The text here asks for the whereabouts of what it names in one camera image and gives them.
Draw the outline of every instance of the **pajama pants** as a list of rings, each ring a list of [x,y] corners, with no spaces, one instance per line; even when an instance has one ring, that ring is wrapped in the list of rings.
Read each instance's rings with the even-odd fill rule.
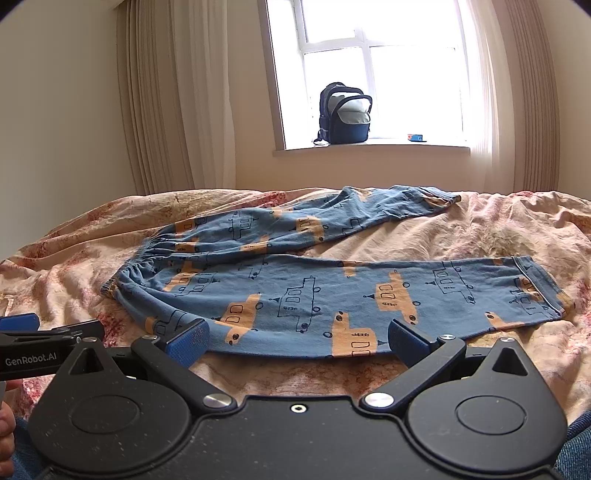
[[[389,352],[392,319],[436,337],[557,320],[570,298],[531,257],[354,262],[290,255],[461,200],[428,187],[353,189],[289,208],[168,225],[103,286],[148,333],[199,324],[198,347],[324,358]]]

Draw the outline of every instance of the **beige curtain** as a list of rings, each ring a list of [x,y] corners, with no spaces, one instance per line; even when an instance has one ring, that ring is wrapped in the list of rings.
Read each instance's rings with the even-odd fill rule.
[[[511,72],[514,191],[555,190],[560,166],[558,94],[537,1],[493,0],[493,5]]]
[[[121,109],[138,193],[234,188],[226,0],[118,7]]]

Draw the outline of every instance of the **curtain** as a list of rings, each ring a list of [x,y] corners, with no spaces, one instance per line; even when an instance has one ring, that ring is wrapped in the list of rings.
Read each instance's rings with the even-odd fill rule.
[[[513,192],[515,130],[511,77],[490,0],[459,0],[470,90],[465,130],[482,192]]]
[[[483,192],[554,190],[560,125],[550,46],[535,0],[459,0],[466,131]]]
[[[140,194],[234,188],[226,0],[118,7],[121,109]]]
[[[512,72],[515,191],[558,188],[560,120],[556,77],[536,0],[493,0]]]

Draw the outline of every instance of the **blue gripper pad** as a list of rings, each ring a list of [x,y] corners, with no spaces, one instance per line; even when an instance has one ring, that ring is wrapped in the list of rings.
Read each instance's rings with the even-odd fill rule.
[[[390,350],[404,365],[412,367],[432,353],[437,342],[411,325],[392,320],[388,326],[388,343]]]
[[[207,351],[208,345],[209,325],[205,320],[198,319],[176,330],[172,338],[166,339],[164,353],[189,368]]]
[[[35,313],[0,317],[0,332],[36,332],[39,325],[39,317]]]

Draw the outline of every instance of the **window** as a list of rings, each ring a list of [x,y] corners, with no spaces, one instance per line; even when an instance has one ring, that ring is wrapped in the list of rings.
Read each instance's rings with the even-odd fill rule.
[[[311,146],[330,82],[372,96],[370,138],[464,139],[457,0],[267,0],[267,13],[286,148]]]

